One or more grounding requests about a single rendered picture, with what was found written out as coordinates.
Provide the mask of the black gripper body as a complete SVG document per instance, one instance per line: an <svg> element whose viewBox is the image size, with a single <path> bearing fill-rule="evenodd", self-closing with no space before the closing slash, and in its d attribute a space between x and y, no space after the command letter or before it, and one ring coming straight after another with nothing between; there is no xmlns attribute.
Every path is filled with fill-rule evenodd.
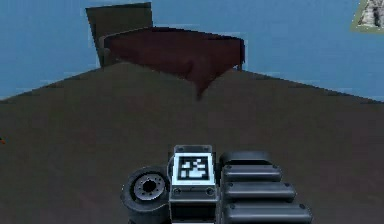
<svg viewBox="0 0 384 224"><path fill-rule="evenodd" d="M163 166L147 166L128 176L120 199L128 212L128 224L169 222L169 180Z"/></svg>

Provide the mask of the framed grey picture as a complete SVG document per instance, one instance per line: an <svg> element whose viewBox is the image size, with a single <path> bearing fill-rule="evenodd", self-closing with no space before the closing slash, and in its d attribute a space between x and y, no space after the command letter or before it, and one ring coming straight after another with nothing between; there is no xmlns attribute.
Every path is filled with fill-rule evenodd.
<svg viewBox="0 0 384 224"><path fill-rule="evenodd" d="M350 30L384 35L384 0L359 0Z"/></svg>

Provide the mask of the dark red bed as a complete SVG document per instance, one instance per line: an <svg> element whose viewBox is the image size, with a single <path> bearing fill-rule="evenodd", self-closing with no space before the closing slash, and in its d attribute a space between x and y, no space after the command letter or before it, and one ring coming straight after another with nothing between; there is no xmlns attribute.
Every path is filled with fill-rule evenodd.
<svg viewBox="0 0 384 224"><path fill-rule="evenodd" d="M156 26L149 2L85 9L99 63L129 62L195 85L198 96L226 71L241 69L245 43L238 37Z"/></svg>

